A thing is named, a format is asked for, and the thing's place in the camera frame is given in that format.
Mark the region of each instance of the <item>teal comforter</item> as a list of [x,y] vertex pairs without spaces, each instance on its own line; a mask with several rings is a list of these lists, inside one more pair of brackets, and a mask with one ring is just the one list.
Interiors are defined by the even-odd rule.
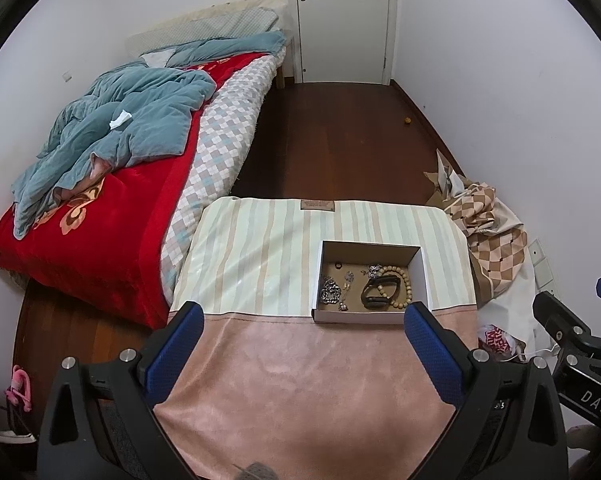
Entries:
[[[238,40],[209,40],[181,45],[169,66],[233,56],[242,52],[275,54],[280,32]],[[210,99],[216,85],[206,73],[177,68],[148,68],[134,61],[99,76],[87,93],[58,115],[37,160],[14,182],[14,236],[22,239],[34,221],[58,205],[62,190],[74,189],[92,171],[95,157],[111,170],[143,161],[181,155],[192,111]],[[125,110],[132,118],[111,128]]]

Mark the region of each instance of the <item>door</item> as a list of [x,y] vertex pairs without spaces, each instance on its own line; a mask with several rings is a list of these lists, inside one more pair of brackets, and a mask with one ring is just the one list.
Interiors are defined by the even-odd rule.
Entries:
[[303,82],[380,84],[389,0],[298,0]]

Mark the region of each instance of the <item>door frame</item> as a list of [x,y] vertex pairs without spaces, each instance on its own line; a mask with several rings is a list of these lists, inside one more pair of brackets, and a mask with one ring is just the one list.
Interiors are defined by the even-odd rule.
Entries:
[[[385,43],[385,68],[383,69],[383,85],[389,85],[391,70],[394,64],[394,46],[396,43],[396,27],[399,0],[389,0],[387,14],[387,36]],[[298,18],[298,0],[287,0],[287,9],[292,25],[292,64],[294,82],[303,82],[303,60],[301,58],[301,26]]]

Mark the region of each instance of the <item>wooden floor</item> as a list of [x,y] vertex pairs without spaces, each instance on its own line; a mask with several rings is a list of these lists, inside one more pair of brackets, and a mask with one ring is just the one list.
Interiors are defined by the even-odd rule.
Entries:
[[[413,122],[405,125],[405,117]],[[436,171],[431,126],[393,87],[303,84],[272,90],[232,193],[257,198],[373,200],[424,204]],[[139,348],[149,329],[31,283],[14,350],[30,373],[38,426],[60,361],[115,358]]]

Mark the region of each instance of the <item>white cardboard box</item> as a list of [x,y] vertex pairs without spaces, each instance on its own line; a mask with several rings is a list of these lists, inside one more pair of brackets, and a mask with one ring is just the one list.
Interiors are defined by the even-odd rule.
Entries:
[[[361,303],[361,292],[367,284],[368,277],[362,274],[370,264],[398,266],[407,269],[412,286],[412,302],[421,301],[431,309],[432,297],[425,268],[426,254],[418,246],[399,246],[388,244],[368,244],[362,242],[338,242],[324,240],[317,263],[317,282],[315,284],[314,307],[312,317],[320,323],[360,323],[360,324],[403,324],[405,310],[388,306],[386,310],[368,310]],[[331,276],[341,288],[345,284],[345,273],[354,273],[354,282],[345,299],[349,310],[340,312],[338,304],[320,303],[320,286],[323,276]],[[405,286],[401,284],[399,301],[404,298]],[[368,296],[377,295],[375,289]]]

